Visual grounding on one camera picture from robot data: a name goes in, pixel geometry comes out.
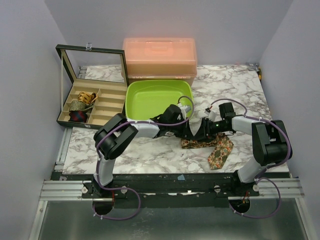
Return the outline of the floral patterned tie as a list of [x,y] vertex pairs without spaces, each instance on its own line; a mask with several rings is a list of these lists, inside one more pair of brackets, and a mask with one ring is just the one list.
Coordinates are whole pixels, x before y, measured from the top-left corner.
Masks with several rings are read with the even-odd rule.
[[233,142],[225,133],[218,133],[213,139],[206,141],[181,139],[180,145],[182,149],[213,147],[212,152],[207,158],[211,170],[221,169],[234,148]]

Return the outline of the green plastic tray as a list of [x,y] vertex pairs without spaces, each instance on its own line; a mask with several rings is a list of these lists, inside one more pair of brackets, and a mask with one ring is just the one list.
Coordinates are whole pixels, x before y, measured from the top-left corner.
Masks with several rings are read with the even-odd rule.
[[190,85],[181,80],[142,80],[131,83],[125,97],[125,115],[133,120],[148,120],[163,114],[171,105],[178,102],[191,105],[191,102],[182,98],[193,98]]

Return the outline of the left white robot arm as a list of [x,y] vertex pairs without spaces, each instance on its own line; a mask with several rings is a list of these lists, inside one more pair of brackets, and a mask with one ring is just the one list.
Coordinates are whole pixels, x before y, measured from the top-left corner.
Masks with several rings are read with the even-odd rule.
[[171,104],[164,113],[148,120],[134,120],[118,113],[94,134],[98,162],[94,173],[93,191],[101,198],[107,197],[114,187],[113,169],[119,157],[135,138],[156,139],[175,136],[192,139],[189,119],[194,105]]

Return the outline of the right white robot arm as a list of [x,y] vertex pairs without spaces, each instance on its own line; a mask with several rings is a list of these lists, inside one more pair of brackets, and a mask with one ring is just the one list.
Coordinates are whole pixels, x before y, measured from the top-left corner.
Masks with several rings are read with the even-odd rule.
[[246,114],[236,114],[233,104],[225,102],[219,105],[220,121],[215,121],[214,112],[207,108],[208,116],[201,120],[200,127],[193,137],[197,146],[214,146],[208,157],[211,169],[222,167],[231,154],[234,144],[227,132],[241,132],[251,136],[252,158],[239,170],[230,181],[230,191],[241,196],[258,178],[270,168],[277,167],[292,157],[292,147],[285,125],[281,120],[268,121]]

